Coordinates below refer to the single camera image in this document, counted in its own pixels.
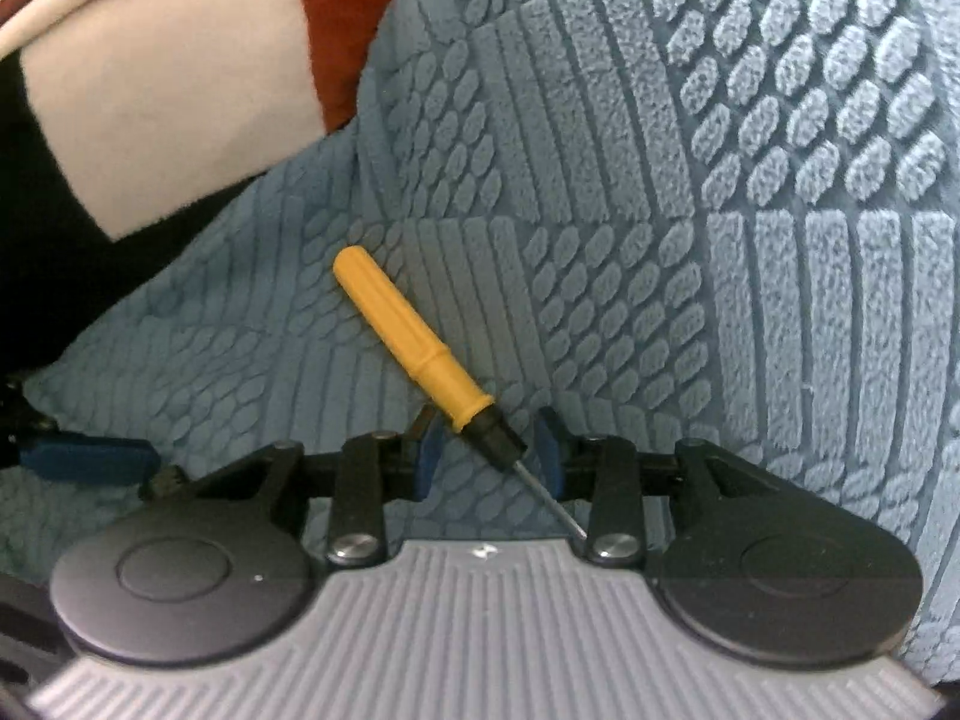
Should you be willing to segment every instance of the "circular cap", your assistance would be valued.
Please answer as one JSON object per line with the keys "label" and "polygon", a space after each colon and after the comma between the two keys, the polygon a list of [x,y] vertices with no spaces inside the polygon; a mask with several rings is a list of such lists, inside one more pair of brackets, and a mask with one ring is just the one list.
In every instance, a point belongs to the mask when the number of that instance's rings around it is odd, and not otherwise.
{"label": "circular cap", "polygon": [[340,560],[366,560],[380,546],[370,533],[347,533],[333,542],[333,554]]}
{"label": "circular cap", "polygon": [[213,592],[229,572],[230,561],[222,549],[197,538],[143,544],[118,568],[120,584],[133,595],[167,604]]}
{"label": "circular cap", "polygon": [[605,560],[623,560],[640,550],[640,542],[630,533],[606,533],[593,543],[593,552]]}
{"label": "circular cap", "polygon": [[889,652],[922,590],[916,560],[894,536],[792,494],[706,509],[667,548],[659,579],[667,608],[695,634],[741,658],[797,668]]}
{"label": "circular cap", "polygon": [[80,646],[147,666],[236,656],[308,603],[310,560],[250,504],[154,504],[74,546],[50,598]]}
{"label": "circular cap", "polygon": [[[798,565],[803,565],[803,572]],[[757,541],[743,553],[741,567],[757,587],[781,598],[823,598],[841,589],[851,573],[842,546],[807,533]]]}

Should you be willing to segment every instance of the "black mount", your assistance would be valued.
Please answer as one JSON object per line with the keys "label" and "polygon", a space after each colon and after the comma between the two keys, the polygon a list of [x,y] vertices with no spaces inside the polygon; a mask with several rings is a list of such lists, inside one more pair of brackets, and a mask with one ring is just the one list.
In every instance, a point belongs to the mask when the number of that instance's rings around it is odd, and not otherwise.
{"label": "black mount", "polygon": [[891,651],[923,593],[894,536],[704,440],[673,455],[573,436],[552,409],[536,448],[551,493],[592,500],[587,560],[643,568],[643,495],[677,532],[646,575],[670,613],[749,661],[826,668]]}
{"label": "black mount", "polygon": [[[919,567],[894,536],[716,445],[642,453],[622,437],[575,436],[549,408],[535,432],[550,493],[592,501],[584,559],[643,571],[680,624],[728,654],[807,669],[859,661],[888,652],[918,607]],[[403,435],[309,456],[277,442],[173,485],[61,558],[56,616],[78,649],[130,664],[248,651],[329,572],[387,560],[383,504],[426,497],[442,442],[440,414],[425,407]],[[677,532],[662,553],[646,543],[651,495],[669,497]],[[299,544],[316,497],[331,498],[318,565]],[[9,651],[0,638],[0,664],[25,662]]]}
{"label": "black mount", "polygon": [[[267,446],[73,547],[51,579],[56,614],[80,649],[129,664],[251,649],[305,608],[326,573],[386,560],[383,504],[426,495],[442,437],[426,407],[404,435],[371,433],[340,452]],[[299,540],[321,497],[332,503],[318,566]]]}

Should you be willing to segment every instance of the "metal screwdriver tip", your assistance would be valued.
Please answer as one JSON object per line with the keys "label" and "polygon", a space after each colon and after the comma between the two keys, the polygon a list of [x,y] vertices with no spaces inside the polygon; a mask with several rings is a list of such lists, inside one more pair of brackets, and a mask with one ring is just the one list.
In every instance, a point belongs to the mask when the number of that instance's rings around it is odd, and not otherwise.
{"label": "metal screwdriver tip", "polygon": [[572,514],[560,505],[560,502],[549,493],[546,487],[539,483],[539,479],[531,474],[524,464],[517,461],[514,464],[514,472],[522,483],[526,485],[527,490],[530,490],[531,493],[536,495],[536,497],[541,500],[541,503],[544,504],[547,509],[550,509],[551,514],[557,517],[560,523],[570,531],[570,535],[573,536],[573,538],[576,538],[580,543],[587,540],[587,531],[584,531],[584,529],[580,527],[579,522],[573,518]]}

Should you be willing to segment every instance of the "textured fabric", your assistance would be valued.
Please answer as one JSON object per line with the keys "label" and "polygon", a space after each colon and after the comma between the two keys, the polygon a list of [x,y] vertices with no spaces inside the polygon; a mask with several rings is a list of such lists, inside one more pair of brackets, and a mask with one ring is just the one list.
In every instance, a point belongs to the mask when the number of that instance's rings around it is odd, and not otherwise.
{"label": "textured fabric", "polygon": [[[960,677],[958,57],[960,0],[394,0],[357,119],[30,394],[192,474],[400,428],[419,394],[330,274],[361,242],[521,429],[552,401],[708,437],[896,533],[926,582],[907,662]],[[0,494],[30,577],[123,503]],[[557,533],[459,442],[390,512],[395,540]]]}
{"label": "textured fabric", "polygon": [[[342,127],[388,1],[34,0],[0,60],[115,240]],[[0,148],[16,137],[0,125]]]}

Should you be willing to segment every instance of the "embossed pattern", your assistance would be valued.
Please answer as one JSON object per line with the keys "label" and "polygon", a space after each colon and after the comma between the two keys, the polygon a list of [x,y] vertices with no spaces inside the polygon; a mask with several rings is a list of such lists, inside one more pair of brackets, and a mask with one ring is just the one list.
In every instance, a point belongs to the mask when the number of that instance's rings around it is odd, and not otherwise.
{"label": "embossed pattern", "polygon": [[[32,381],[199,474],[400,428],[419,393],[330,275],[361,242],[528,430],[718,440],[908,543],[904,648],[960,679],[960,0],[395,0],[359,114]],[[0,478],[40,579],[126,491]],[[315,505],[306,543],[320,547]],[[586,514],[578,509],[578,517]],[[392,543],[557,533],[450,442]]]}

